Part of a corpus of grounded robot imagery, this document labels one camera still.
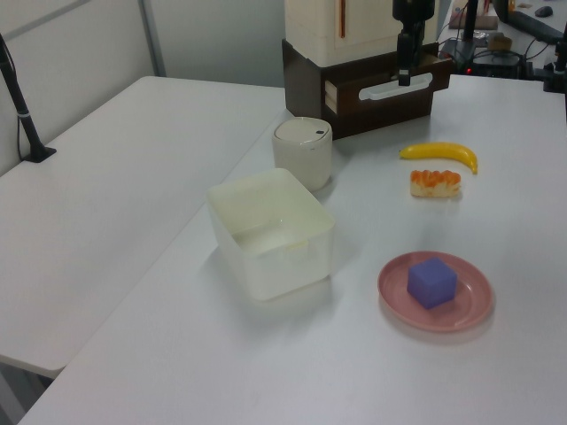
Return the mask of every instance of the black cable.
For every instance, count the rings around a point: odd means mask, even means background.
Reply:
[[[441,28],[440,33],[442,33],[445,28],[447,28],[449,25],[451,25],[453,22],[455,22],[455,21],[457,20],[457,18],[459,19],[459,26],[460,26],[460,25],[461,25],[462,13],[465,11],[465,9],[467,8],[468,5],[469,5],[469,4],[466,3],[466,4],[464,5],[464,7],[459,11],[459,13],[457,13],[457,15],[456,15],[454,18],[452,18],[451,20],[449,20],[449,22],[447,22],[447,23]]]
[[[517,58],[524,59],[524,56],[512,50],[483,50],[472,58],[483,58],[485,56],[516,56]]]
[[[543,53],[543,52],[545,51],[545,49],[546,49],[547,47],[549,47],[549,44],[546,44],[546,47],[544,47],[543,49],[541,49],[541,50],[540,50],[538,53],[536,53],[535,55],[530,56],[529,58],[526,58],[525,60],[530,60],[530,59],[533,59],[533,58],[538,57],[541,53]]]
[[[459,33],[461,32],[462,15],[464,15],[464,11],[467,10],[467,7],[469,7],[469,2],[467,2],[459,12],[459,26],[457,27],[457,40],[459,39]]]
[[[443,44],[445,44],[446,42],[448,42],[449,40],[456,40],[456,37],[449,37],[446,38],[445,40],[443,40],[442,42],[439,43],[439,47],[442,46]]]
[[[531,42],[530,44],[528,44],[528,48],[525,50],[525,53],[524,53],[524,58],[527,58],[527,56],[528,56],[528,51],[530,51],[530,48],[532,47],[532,44],[534,44],[537,40],[538,40],[537,38],[534,38],[534,39],[532,40],[532,42]]]

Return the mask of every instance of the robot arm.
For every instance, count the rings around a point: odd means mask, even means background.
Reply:
[[[435,0],[393,0],[392,15],[403,24],[398,35],[399,85],[409,86],[411,67],[419,64],[425,21],[435,13]]]

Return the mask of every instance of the plastic container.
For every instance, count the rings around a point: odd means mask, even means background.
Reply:
[[[322,188],[330,177],[333,135],[330,124],[315,118],[293,118],[272,136],[276,168],[285,168],[307,190]]]
[[[335,221],[289,171],[223,183],[206,202],[221,252],[252,298],[329,275]]]

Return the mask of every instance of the translucent plastic box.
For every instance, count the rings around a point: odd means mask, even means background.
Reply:
[[[223,256],[253,298],[329,275],[335,221],[289,171],[223,183],[206,201]]]

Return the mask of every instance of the white wall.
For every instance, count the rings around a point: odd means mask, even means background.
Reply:
[[[146,0],[146,5],[168,77],[284,85],[284,0]]]
[[[17,7],[13,1],[0,3]],[[6,44],[44,144],[133,81],[153,75],[137,0],[90,0]],[[1,79],[0,175],[18,164],[16,123]],[[28,151],[23,131],[21,146],[22,153]]]

